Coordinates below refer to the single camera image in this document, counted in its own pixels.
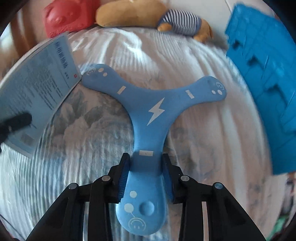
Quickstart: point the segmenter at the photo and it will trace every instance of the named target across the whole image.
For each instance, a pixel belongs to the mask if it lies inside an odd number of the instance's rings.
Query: booklet
[[[28,111],[32,124],[5,143],[31,158],[46,125],[80,80],[66,33],[26,53],[0,82],[0,122]]]

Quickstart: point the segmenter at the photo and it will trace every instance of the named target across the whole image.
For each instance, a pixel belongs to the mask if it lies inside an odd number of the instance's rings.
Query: plush dog
[[[148,27],[161,32],[192,36],[199,42],[213,38],[208,22],[191,12],[168,9],[159,0],[119,0],[96,11],[96,23],[102,27]]]

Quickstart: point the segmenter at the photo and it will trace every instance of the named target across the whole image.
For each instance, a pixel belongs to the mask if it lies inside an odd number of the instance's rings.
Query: white dot
[[[135,198],[137,196],[137,192],[136,191],[131,191],[130,192],[130,197]]]
[[[124,210],[127,213],[132,213],[133,212],[133,205],[131,203],[127,203],[124,205]]]

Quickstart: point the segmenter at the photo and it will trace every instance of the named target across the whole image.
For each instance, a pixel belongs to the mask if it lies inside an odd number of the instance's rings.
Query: white lightning bolt
[[[163,109],[159,109],[159,107],[160,107],[160,105],[161,105],[161,103],[163,102],[164,99],[165,98],[163,98],[161,101],[159,101],[155,106],[153,106],[149,110],[149,112],[152,112],[153,113],[153,116],[151,117],[151,119],[149,120],[149,122],[148,122],[147,125],[149,125],[152,121],[154,121],[157,117],[159,117],[162,112],[165,111]]]

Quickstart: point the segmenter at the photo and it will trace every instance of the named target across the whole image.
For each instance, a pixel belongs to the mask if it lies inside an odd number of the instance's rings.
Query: red object
[[[43,9],[47,36],[79,31],[93,25],[100,0],[55,0]]]

